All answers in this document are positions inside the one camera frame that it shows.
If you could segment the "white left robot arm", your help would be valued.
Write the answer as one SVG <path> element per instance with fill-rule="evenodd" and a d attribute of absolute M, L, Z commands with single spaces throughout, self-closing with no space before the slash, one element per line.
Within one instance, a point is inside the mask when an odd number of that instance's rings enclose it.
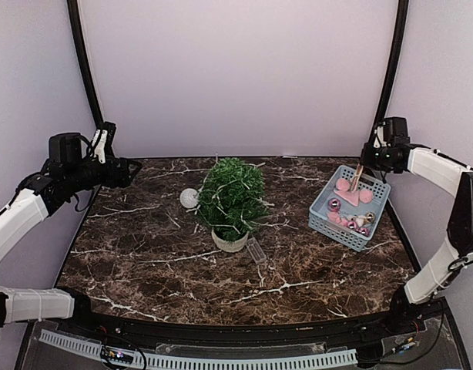
<path fill-rule="evenodd" d="M 92 140 L 81 133 L 49 138 L 49 157 L 41 170 L 22 180 L 0 210 L 0 263 L 26 234 L 80 192 L 132 183 L 142 165 L 113 155 L 114 136 L 110 127 L 96 130 Z M 68 319 L 79 334 L 91 336 L 98 331 L 99 320 L 89 310 L 89 298 L 67 288 L 0 286 L 0 328 L 19 321 Z"/>

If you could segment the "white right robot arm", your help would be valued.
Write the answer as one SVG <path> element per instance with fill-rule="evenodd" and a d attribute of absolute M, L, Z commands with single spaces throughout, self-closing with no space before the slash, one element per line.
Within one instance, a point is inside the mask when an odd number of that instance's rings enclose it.
<path fill-rule="evenodd" d="M 409 172 L 452 196 L 446 235 L 438 251 L 391 299 L 383 327 L 398 335 L 412 323 L 412 308 L 448 288 L 461 270 L 473 263 L 473 167 L 440 150 L 414 144 L 407 120 L 389 117 L 373 125 L 360 164 L 385 173 Z"/>

